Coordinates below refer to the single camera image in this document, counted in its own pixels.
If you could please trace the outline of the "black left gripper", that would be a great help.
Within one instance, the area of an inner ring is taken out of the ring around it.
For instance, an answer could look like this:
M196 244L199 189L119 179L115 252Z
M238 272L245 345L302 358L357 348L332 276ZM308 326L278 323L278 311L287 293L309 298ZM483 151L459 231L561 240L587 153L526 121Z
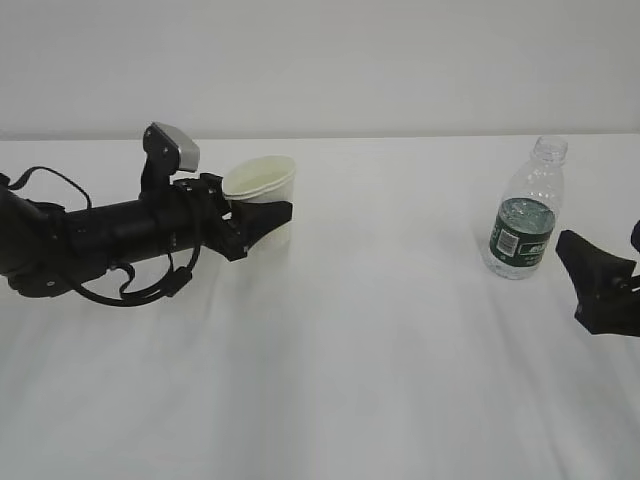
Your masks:
M200 246L233 262L248 252L272 251L289 243L291 202L229 203L222 181L219 175L201 173L176 179L165 192L159 221L171 252Z

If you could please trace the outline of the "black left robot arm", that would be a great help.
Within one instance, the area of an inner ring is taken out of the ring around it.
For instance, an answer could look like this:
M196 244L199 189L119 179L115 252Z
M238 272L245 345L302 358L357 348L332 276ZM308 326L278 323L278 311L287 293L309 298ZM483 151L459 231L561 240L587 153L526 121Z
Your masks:
M287 200L226 199L221 177L213 174L178 179L136 200L68 212L19 197L30 175L15 183L1 179L1 275L27 298L74 291L98 304L134 307L172 297L192 279L202 249L241 260L293 216ZM171 259L184 250L191 253L187 264L171 263L160 280L141 290L123 284L117 297L106 297L85 286L116 269L133 279L134 263Z

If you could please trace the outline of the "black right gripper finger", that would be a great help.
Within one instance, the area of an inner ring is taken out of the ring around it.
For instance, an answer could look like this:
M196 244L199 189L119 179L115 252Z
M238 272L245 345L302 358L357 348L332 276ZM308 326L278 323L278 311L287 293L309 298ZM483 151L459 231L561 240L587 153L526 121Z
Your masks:
M572 230L560 233L556 253L576 293L575 319L592 335L637 336L637 262L610 254Z

